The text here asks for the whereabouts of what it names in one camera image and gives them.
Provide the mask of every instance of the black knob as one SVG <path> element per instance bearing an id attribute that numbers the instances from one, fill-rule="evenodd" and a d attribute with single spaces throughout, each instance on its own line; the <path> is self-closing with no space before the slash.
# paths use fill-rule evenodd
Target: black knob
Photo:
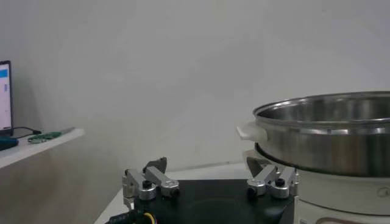
<path id="1" fill-rule="evenodd" d="M 152 182 L 150 182 L 149 180 L 144 180 L 142 182 L 142 188 L 143 189 L 149 189 L 152 187 Z"/>
<path id="2" fill-rule="evenodd" d="M 171 190 L 171 197 L 178 198 L 180 196 L 180 190 L 178 188 Z"/>
<path id="3" fill-rule="evenodd" d="M 277 180 L 275 180 L 275 186 L 283 187 L 284 185 L 285 185 L 284 179 L 278 178 Z"/>
<path id="4" fill-rule="evenodd" d="M 253 188 L 248 188 L 248 191 L 246 193 L 248 195 L 248 198 L 250 198 L 250 199 L 257 198 L 257 192 Z"/>

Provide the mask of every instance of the white pot handle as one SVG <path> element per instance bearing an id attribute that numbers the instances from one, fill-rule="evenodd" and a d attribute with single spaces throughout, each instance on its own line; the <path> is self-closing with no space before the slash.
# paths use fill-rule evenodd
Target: white pot handle
<path id="1" fill-rule="evenodd" d="M 258 126 L 256 122 L 251 121 L 240 127 L 236 127 L 241 140 L 250 140 L 253 142 L 266 142 L 268 140 L 267 131 Z"/>

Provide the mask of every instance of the pot rim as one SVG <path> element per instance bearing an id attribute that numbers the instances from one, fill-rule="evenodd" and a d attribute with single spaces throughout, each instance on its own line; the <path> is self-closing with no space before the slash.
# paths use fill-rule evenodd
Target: pot rim
<path id="1" fill-rule="evenodd" d="M 383 127 L 384 125 L 390 125 L 390 117 L 375 118 L 375 119 L 362 119 L 362 120 L 352 120 L 352 121 L 292 121 L 292 120 L 282 120 L 260 116 L 259 113 L 262 113 L 270 108 L 280 107 L 283 105 L 289 105 L 294 102 L 308 102 L 312 100 L 324 99 L 324 98 L 364 98 L 364 97 L 390 97 L 390 91 L 365 91 L 365 92 L 352 92 L 352 93 L 334 93 L 334 94 L 321 94 L 314 96 L 298 97 L 292 99 L 285 99 L 278 102 L 268 103 L 262 105 L 253 110 L 253 115 L 260 122 L 265 122 L 268 124 L 275 125 L 284 125 L 291 127 L 315 127 L 315 128 L 326 128 L 326 129 L 341 129 L 346 127 L 367 127 L 375 128 L 377 126 Z"/>

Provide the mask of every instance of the metal clamp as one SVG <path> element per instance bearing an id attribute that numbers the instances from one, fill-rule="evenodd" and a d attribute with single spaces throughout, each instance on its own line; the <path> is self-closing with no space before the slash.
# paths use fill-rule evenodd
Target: metal clamp
<path id="1" fill-rule="evenodd" d="M 286 167 L 279 178 L 271 183 L 271 195 L 275 198 L 288 198 L 297 194 L 298 174 L 293 167 Z"/>
<path id="2" fill-rule="evenodd" d="M 266 193 L 266 185 L 268 182 L 277 178 L 277 168 L 274 165 L 267 165 L 253 179 L 247 180 L 248 196 L 257 197 Z"/>
<path id="3" fill-rule="evenodd" d="M 151 200 L 156 197 L 156 185 L 138 173 L 135 169 L 125 171 L 122 178 L 124 199 L 138 196 L 140 200 Z"/>
<path id="4" fill-rule="evenodd" d="M 160 172 L 156 167 L 150 166 L 146 168 L 145 177 L 147 180 L 157 184 L 161 189 L 161 194 L 169 198 L 177 198 L 180 195 L 179 182 L 168 178 Z"/>

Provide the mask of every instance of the black platform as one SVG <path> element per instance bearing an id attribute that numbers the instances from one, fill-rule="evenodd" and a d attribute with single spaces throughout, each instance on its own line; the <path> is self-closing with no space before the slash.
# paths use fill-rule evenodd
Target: black platform
<path id="1" fill-rule="evenodd" d="M 290 224 L 294 199 L 269 194 L 249 200 L 246 180 L 180 180 L 177 200 L 157 191 L 150 202 L 135 200 L 135 207 L 152 212 L 158 224 Z"/>

